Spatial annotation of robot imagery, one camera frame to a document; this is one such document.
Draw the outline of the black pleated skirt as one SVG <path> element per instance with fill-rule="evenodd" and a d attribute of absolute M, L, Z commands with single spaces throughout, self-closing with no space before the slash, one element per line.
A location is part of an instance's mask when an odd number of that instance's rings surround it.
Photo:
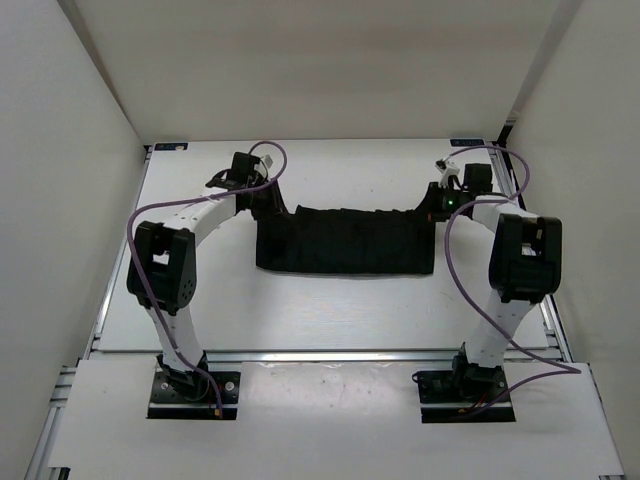
<path fill-rule="evenodd" d="M 257 267 L 319 275 L 430 275 L 435 225 L 407 211 L 299 206 L 257 221 Z"/>

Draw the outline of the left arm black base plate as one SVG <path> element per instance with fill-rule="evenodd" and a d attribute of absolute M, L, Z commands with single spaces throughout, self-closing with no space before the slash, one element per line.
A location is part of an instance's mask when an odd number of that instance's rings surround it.
<path fill-rule="evenodd" d="M 241 386 L 240 371 L 212 371 L 211 376 L 220 391 L 221 406 L 207 380 L 195 390 L 175 388 L 168 375 L 156 369 L 151 386 L 147 418 L 152 420 L 234 421 L 237 419 Z"/>

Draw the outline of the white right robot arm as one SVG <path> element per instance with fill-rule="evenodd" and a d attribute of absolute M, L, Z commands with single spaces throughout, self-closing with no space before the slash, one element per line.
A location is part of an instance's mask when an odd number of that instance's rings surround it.
<path fill-rule="evenodd" d="M 495 192 L 487 164 L 466 165 L 463 181 L 450 159 L 438 160 L 436 168 L 441 178 L 428 186 L 429 218 L 446 222 L 446 235 L 451 234 L 455 213 L 494 234 L 487 305 L 449 375 L 450 390 L 458 398 L 487 398 L 503 380 L 504 353 L 522 320 L 559 287 L 562 223 L 530 213 L 517 200 Z"/>

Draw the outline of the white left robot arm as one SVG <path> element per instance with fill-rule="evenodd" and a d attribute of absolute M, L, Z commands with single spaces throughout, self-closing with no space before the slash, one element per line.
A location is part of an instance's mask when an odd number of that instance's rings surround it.
<path fill-rule="evenodd" d="M 158 365 L 166 382 L 188 402 L 220 396 L 193 324 L 190 303 L 197 288 L 197 247 L 223 223 L 247 210 L 275 212 L 278 179 L 273 160 L 236 152 L 231 166 L 205 183 L 193 198 L 157 202 L 134 211 L 126 227 L 130 251 L 127 291 L 151 318 L 161 346 Z"/>

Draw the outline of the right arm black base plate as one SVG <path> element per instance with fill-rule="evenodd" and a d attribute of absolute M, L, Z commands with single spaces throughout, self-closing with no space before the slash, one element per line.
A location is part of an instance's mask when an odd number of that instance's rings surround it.
<path fill-rule="evenodd" d="M 493 379 L 458 379 L 452 370 L 423 370 L 412 375 L 417 385 L 423 424 L 513 423 L 516 416 L 504 371 Z"/>

